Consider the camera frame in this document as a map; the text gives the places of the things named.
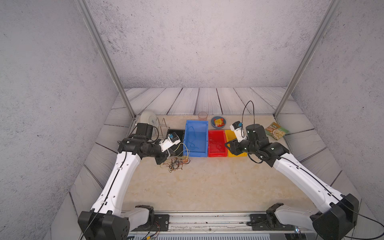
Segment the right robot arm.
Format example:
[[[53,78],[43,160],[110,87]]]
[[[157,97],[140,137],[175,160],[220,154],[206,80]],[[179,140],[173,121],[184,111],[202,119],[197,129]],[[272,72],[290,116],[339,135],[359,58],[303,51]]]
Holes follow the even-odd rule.
[[[314,209],[293,208],[276,203],[266,211],[267,226],[273,230],[285,225],[315,231],[324,240],[342,240],[357,225],[359,201],[327,185],[304,167],[290,151],[278,142],[270,143],[263,126],[231,125],[236,139],[225,144],[233,155],[255,155],[260,163],[282,173],[291,180],[315,205]]]

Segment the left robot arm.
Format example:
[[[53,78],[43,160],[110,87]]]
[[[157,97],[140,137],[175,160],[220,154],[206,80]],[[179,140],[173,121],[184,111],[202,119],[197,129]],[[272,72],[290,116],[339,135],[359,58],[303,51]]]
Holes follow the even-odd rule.
[[[138,123],[135,133],[119,142],[116,164],[104,189],[91,210],[81,212],[78,218],[81,240],[126,240],[132,230],[151,232],[156,226],[151,206],[138,205],[122,216],[125,194],[141,160],[151,157],[160,165],[170,156],[168,150],[181,143],[176,133],[152,140],[154,129],[153,125]]]

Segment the yellow storage bin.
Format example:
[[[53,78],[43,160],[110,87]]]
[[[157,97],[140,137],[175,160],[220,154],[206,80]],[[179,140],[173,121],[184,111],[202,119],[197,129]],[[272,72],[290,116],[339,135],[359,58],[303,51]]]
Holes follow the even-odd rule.
[[[230,141],[232,141],[232,140],[237,140],[236,135],[235,135],[235,133],[234,133],[233,131],[231,131],[231,130],[225,130],[225,134],[226,134],[227,142],[230,142]],[[230,157],[230,158],[234,158],[234,157],[246,157],[246,156],[247,156],[246,153],[242,153],[242,154],[236,156],[236,155],[233,155],[230,151],[228,151],[228,157]]]

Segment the black storage bin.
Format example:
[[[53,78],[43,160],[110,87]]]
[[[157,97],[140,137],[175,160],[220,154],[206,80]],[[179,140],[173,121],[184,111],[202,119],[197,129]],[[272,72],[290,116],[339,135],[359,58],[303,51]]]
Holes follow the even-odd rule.
[[[175,133],[179,137],[180,143],[173,145],[168,149],[168,151],[170,152],[170,156],[183,157],[184,156],[183,142],[184,142],[185,130],[169,129],[167,131],[168,135],[173,133]]]

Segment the red storage bin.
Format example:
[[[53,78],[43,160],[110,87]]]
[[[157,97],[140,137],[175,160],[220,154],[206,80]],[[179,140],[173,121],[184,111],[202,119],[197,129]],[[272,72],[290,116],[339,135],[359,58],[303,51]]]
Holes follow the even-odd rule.
[[[226,134],[224,130],[210,130],[209,131],[209,144],[208,144],[208,157],[221,158],[228,156],[228,150],[225,147]]]

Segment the red yellow snack packet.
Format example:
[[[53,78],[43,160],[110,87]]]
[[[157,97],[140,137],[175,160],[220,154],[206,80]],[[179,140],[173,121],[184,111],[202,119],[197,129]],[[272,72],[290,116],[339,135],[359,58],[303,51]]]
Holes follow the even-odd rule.
[[[214,118],[214,127],[222,128],[226,125],[226,121],[223,118]]]

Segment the blue bowl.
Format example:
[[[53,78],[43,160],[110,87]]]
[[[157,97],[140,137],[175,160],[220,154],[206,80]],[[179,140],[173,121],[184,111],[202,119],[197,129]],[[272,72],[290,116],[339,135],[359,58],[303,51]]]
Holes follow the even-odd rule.
[[[226,126],[227,121],[221,116],[214,116],[211,119],[211,125],[214,129],[223,129]]]

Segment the blue storage bin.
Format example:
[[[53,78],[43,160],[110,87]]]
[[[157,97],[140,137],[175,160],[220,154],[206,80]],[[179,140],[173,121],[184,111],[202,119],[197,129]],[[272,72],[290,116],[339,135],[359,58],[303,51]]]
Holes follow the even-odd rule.
[[[187,120],[183,143],[185,156],[206,158],[209,143],[208,121]]]

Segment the white plate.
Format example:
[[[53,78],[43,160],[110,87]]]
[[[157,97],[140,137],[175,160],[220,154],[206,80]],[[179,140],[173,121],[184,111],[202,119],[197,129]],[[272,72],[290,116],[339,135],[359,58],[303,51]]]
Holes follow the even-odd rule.
[[[139,123],[149,124],[155,127],[159,127],[158,116],[152,111],[143,111],[139,118]]]

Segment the green food packet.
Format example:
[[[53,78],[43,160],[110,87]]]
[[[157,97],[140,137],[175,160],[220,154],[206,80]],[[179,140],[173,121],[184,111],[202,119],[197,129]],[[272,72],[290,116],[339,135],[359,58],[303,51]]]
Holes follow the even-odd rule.
[[[268,136],[275,140],[279,140],[290,133],[276,122],[272,122],[268,127],[266,127],[265,132]]]

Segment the pink plastic cup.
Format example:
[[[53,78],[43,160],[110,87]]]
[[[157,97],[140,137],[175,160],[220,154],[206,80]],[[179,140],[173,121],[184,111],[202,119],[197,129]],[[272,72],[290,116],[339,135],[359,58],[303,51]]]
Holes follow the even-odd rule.
[[[199,112],[198,118],[200,121],[206,121],[208,119],[208,113],[206,112]]]

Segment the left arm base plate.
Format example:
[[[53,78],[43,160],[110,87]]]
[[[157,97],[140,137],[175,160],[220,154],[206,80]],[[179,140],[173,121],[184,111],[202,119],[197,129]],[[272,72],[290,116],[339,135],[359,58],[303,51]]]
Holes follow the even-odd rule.
[[[149,224],[138,226],[137,228],[130,230],[130,232],[148,232],[148,231],[160,231],[167,232],[169,230],[170,215],[168,214],[155,214],[153,220],[150,220]]]

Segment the aluminium front rail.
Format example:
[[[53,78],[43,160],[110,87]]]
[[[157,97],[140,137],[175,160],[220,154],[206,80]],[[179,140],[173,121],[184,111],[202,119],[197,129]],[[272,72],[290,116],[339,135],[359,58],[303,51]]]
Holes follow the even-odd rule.
[[[265,213],[168,213],[170,215],[169,230],[171,232],[228,232],[252,231],[246,223],[251,214]]]

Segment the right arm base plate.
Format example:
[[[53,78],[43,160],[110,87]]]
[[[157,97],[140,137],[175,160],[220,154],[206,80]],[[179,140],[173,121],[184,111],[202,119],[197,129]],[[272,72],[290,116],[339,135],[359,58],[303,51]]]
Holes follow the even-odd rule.
[[[268,214],[251,214],[250,221],[246,223],[253,231],[294,231],[292,225],[283,225],[275,217]]]

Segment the left aluminium frame post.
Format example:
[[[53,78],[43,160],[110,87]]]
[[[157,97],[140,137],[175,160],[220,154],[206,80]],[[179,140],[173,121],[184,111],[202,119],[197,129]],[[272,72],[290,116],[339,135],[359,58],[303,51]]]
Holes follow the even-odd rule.
[[[92,14],[87,6],[87,2],[85,0],[76,0],[75,1],[78,8],[79,8],[79,11],[80,13],[82,14],[82,17],[85,21],[85,24],[91,34],[91,37],[92,39],[94,40],[96,46],[97,46],[97,49],[102,57],[102,60],[104,62],[104,64],[106,65],[107,67],[107,70],[112,78],[112,81],[114,82],[116,88],[117,88],[117,91],[120,95],[120,97],[122,98],[122,101],[125,105],[125,107],[127,108],[128,110],[128,113],[129,115],[134,119],[136,117],[136,114],[129,102],[129,99],[127,97],[127,94],[123,88],[123,85],[120,81],[120,78],[118,76],[118,73],[112,63],[112,60],[108,54],[108,51],[103,43],[103,40],[101,38],[101,35],[98,31],[98,28],[95,24],[95,21],[92,17]]]

